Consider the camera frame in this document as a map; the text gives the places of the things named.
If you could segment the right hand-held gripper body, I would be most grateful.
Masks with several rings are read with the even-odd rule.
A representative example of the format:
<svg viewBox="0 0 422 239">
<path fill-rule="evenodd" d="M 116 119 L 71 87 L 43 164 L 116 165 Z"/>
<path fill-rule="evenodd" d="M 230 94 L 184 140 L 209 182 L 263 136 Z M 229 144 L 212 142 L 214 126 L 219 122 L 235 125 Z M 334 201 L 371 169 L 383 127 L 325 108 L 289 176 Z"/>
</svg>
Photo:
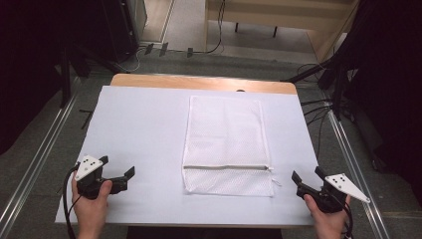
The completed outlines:
<svg viewBox="0 0 422 239">
<path fill-rule="evenodd" d="M 347 196 L 364 203 L 371 202 L 370 198 L 343 173 L 328 175 L 320 190 L 316 190 L 304 183 L 302 186 L 297 186 L 297 196 L 304 198 L 305 194 L 310 195 L 315 200 L 317 207 L 323 213 L 342 211 Z"/>
</svg>

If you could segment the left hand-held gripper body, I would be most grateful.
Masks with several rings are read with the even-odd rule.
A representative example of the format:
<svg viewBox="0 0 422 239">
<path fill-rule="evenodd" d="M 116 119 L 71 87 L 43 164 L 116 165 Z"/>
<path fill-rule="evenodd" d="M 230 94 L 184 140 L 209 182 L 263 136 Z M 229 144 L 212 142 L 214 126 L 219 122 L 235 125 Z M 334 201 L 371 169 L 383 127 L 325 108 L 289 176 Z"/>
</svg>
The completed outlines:
<svg viewBox="0 0 422 239">
<path fill-rule="evenodd" d="M 78 193 L 87 199 L 97 199 L 100 189 L 106 178 L 103 177 L 104 165 L 90 155 L 85 155 L 82 162 L 79 164 L 75 181 L 77 182 Z M 124 176 L 110 178 L 112 187 L 110 194 L 118 194 L 121 191 L 127 190 L 127 183 Z"/>
</svg>

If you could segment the white mesh laundry bag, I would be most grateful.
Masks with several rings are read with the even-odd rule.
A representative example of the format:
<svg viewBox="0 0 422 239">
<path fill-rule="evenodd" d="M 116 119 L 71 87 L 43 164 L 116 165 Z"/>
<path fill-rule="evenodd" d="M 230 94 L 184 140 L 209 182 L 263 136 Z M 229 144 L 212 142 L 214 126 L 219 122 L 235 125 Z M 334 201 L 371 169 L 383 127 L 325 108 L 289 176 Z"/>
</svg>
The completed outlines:
<svg viewBox="0 0 422 239">
<path fill-rule="evenodd" d="M 190 98 L 182 160 L 187 192 L 272 197 L 272 170 L 259 101 Z"/>
</svg>

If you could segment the person's right hand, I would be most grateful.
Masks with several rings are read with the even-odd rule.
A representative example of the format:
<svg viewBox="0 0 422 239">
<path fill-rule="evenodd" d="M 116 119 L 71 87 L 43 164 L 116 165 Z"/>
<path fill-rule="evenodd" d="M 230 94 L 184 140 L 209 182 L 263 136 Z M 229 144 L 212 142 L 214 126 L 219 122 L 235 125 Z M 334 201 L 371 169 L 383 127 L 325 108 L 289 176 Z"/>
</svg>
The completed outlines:
<svg viewBox="0 0 422 239">
<path fill-rule="evenodd" d="M 344 210 L 335 213 L 323 213 L 317 207 L 315 200 L 308 194 L 304 201 L 314 220 L 316 239 L 341 239 L 341 233 L 347 219 Z"/>
</svg>

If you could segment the person's left hand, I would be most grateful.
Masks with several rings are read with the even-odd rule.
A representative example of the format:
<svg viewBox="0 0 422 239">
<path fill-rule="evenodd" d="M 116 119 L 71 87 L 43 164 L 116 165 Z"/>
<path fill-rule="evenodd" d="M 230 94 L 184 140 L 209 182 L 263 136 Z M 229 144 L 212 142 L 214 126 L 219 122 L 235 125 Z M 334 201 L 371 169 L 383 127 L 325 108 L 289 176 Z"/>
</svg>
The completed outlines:
<svg viewBox="0 0 422 239">
<path fill-rule="evenodd" d="M 107 198 L 111 191 L 112 182 L 105 181 L 95 200 L 81 197 L 78 193 L 77 182 L 72 180 L 72 200 L 77 216 L 79 233 L 78 239 L 99 239 L 106 224 Z"/>
</svg>

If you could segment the white table sheet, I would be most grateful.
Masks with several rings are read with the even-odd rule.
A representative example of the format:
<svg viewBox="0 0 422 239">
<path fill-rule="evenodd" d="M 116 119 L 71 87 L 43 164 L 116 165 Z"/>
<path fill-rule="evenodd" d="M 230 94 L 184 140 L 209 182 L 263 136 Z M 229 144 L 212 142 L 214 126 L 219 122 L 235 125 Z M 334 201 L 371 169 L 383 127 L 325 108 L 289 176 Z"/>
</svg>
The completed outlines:
<svg viewBox="0 0 422 239">
<path fill-rule="evenodd" d="M 272 160 L 272 197 L 195 195 L 181 163 L 193 90 L 104 87 L 81 153 L 107 156 L 106 177 L 135 170 L 128 189 L 108 200 L 107 222 L 120 225 L 282 228 L 313 220 L 291 176 L 313 186 L 317 159 L 295 94 L 248 93 L 263 107 Z"/>
</svg>

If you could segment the black stand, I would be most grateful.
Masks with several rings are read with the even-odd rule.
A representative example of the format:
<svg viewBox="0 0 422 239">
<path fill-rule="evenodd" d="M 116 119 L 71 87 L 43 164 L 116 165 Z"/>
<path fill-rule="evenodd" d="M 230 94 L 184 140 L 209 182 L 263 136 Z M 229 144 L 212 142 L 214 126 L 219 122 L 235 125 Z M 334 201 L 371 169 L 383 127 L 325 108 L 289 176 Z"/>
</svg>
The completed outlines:
<svg viewBox="0 0 422 239">
<path fill-rule="evenodd" d="M 122 70 L 120 70 L 116 65 L 108 62 L 93 51 L 75 43 L 65 44 L 61 49 L 60 64 L 62 86 L 61 109 L 63 109 L 71 99 L 70 67 L 73 67 L 78 76 L 87 77 L 91 70 L 86 59 L 94 60 L 96 63 L 105 67 L 114 74 L 122 73 Z"/>
<path fill-rule="evenodd" d="M 330 108 L 335 118 L 340 120 L 340 102 L 347 81 L 347 67 L 348 64 L 342 57 L 333 56 L 320 64 L 313 64 L 311 68 L 304 72 L 284 80 L 284 83 L 295 84 L 322 71 L 322 76 L 317 81 L 317 85 L 321 90 L 327 90 L 330 86 L 333 86 L 333 93 L 331 96 L 332 105 Z"/>
</svg>

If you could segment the wooden table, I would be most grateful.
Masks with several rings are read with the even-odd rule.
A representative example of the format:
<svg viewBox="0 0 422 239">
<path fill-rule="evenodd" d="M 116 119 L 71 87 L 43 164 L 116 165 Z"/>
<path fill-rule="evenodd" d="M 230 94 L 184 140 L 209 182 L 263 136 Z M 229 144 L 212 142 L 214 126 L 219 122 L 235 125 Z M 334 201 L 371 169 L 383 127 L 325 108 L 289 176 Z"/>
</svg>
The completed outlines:
<svg viewBox="0 0 422 239">
<path fill-rule="evenodd" d="M 247 93 L 296 95 L 292 83 L 267 82 L 234 78 L 192 77 L 176 75 L 116 74 L 110 84 L 114 87 L 168 88 Z"/>
</svg>

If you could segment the black curtain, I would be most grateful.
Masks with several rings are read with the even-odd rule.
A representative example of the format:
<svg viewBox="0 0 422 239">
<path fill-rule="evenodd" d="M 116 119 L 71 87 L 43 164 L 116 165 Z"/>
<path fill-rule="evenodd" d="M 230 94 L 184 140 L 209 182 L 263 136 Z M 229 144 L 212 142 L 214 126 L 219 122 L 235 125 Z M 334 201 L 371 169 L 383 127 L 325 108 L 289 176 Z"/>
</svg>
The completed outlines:
<svg viewBox="0 0 422 239">
<path fill-rule="evenodd" d="M 357 73 L 345 95 L 370 150 L 422 205 L 422 0 L 361 0 L 348 39 Z"/>
<path fill-rule="evenodd" d="M 0 155 L 62 91 L 61 49 L 67 43 L 79 45 L 91 2 L 0 0 Z"/>
</svg>

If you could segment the black cabinet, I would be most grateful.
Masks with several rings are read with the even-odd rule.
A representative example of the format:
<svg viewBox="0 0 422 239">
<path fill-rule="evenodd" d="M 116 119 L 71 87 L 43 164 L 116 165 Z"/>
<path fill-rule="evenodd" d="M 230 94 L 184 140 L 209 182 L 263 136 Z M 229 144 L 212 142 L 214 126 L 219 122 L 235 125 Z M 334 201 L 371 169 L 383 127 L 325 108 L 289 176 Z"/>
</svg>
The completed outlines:
<svg viewBox="0 0 422 239">
<path fill-rule="evenodd" d="M 147 20 L 144 0 L 101 0 L 105 12 L 103 53 L 116 63 L 133 55 Z"/>
</svg>

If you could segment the light wooden furniture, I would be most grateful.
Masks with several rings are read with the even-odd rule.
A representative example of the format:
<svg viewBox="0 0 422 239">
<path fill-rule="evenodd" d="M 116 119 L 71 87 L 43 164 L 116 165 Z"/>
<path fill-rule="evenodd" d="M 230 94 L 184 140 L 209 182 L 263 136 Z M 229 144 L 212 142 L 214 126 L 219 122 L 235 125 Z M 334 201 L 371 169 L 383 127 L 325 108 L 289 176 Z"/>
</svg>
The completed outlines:
<svg viewBox="0 0 422 239">
<path fill-rule="evenodd" d="M 306 30 L 316 59 L 327 60 L 353 24 L 360 0 L 225 0 L 223 19 Z"/>
</svg>

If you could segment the metal floor rail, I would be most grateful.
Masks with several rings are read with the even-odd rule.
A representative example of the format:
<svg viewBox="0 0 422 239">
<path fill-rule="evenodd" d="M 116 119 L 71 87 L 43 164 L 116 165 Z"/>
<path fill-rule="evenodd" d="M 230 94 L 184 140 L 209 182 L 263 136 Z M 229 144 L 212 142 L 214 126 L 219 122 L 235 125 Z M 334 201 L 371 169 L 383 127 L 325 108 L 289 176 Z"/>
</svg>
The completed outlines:
<svg viewBox="0 0 422 239">
<path fill-rule="evenodd" d="M 0 239 L 6 239 L 75 103 L 83 81 L 71 80 L 71 95 L 60 108 L 47 103 L 17 141 L 0 155 Z"/>
<path fill-rule="evenodd" d="M 346 132 L 342 126 L 340 112 L 335 107 L 331 107 L 329 120 L 334 130 L 339 146 L 341 148 L 348 172 L 357 187 L 369 198 L 369 202 L 362 202 L 362 207 L 368 219 L 375 239 L 391 239 L 381 215 L 381 211 L 376 203 L 376 198 L 370 191 L 369 185 L 359 166 L 357 157 L 350 145 Z"/>
</svg>

